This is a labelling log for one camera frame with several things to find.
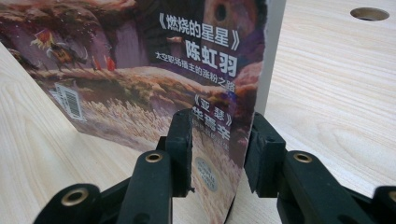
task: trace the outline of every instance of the barcode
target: barcode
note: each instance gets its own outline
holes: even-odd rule
[[[70,112],[76,115],[77,117],[80,117],[81,112],[79,111],[79,107],[78,107],[78,101],[77,101],[78,97],[70,91],[65,91],[64,93],[66,94],[66,100],[67,100],[67,104],[69,105]]]
[[[82,116],[81,106],[79,104],[78,92],[66,88],[59,83],[55,83],[55,90],[50,91],[55,100],[67,112],[72,119],[87,121]]]

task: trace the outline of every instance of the black mechanical part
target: black mechanical part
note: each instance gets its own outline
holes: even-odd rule
[[[273,126],[255,113],[245,158],[245,171],[251,192],[261,198],[276,198],[286,142]]]
[[[288,207],[283,206],[283,202],[297,203],[304,223],[374,223],[314,155],[288,152],[283,175],[293,196],[282,191],[279,194],[278,208],[286,214]]]
[[[172,118],[165,141],[172,160],[173,197],[186,197],[191,190],[192,113],[178,111]]]
[[[156,150],[139,157],[131,178],[102,193],[89,184],[63,189],[35,223],[172,223],[172,197],[191,190],[191,143],[191,111],[182,110]],[[287,152],[285,145],[256,114],[245,163],[248,182],[259,197],[277,197],[282,223],[396,223],[396,187],[379,187],[370,199],[342,187],[315,156]]]
[[[100,191],[91,184],[76,184],[59,191],[43,208],[35,224],[97,223]]]
[[[172,223],[172,173],[168,153],[149,151],[137,159],[117,223]]]

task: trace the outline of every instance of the book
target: book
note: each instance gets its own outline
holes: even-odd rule
[[[224,223],[284,4],[1,0],[0,41],[81,133],[152,150],[191,108],[191,184],[208,222]]]

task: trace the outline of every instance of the wood grain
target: wood grain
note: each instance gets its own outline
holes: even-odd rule
[[[385,9],[360,21],[356,7]],[[31,223],[71,184],[107,189],[139,153],[77,133],[0,47],[0,223]],[[371,196],[396,185],[396,2],[289,0],[265,117],[288,150],[318,156],[335,177]],[[279,223],[275,200],[258,199],[243,175],[230,223]],[[174,200],[175,223],[206,223],[198,199]]]

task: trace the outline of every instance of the round hole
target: round hole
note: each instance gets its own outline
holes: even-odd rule
[[[338,220],[340,220],[343,224],[359,224],[353,217],[349,217],[346,215],[338,216]]]
[[[84,202],[88,194],[88,191],[84,188],[72,189],[62,197],[61,203],[64,206],[73,206]]]
[[[225,17],[227,16],[227,11],[223,4],[218,5],[215,13],[216,13],[216,20],[218,21],[224,21]]]
[[[350,11],[350,15],[363,21],[382,21],[389,17],[389,13],[373,7],[359,7]]]
[[[148,224],[149,215],[146,213],[139,213],[134,217],[134,224]]]
[[[396,191],[391,191],[389,197],[396,203]]]
[[[146,161],[148,161],[148,162],[157,162],[162,159],[163,159],[163,156],[158,153],[152,153],[152,154],[147,155],[147,157],[146,157]]]
[[[306,154],[303,153],[296,153],[293,155],[294,159],[300,162],[306,162],[309,163],[312,161],[312,158]]]

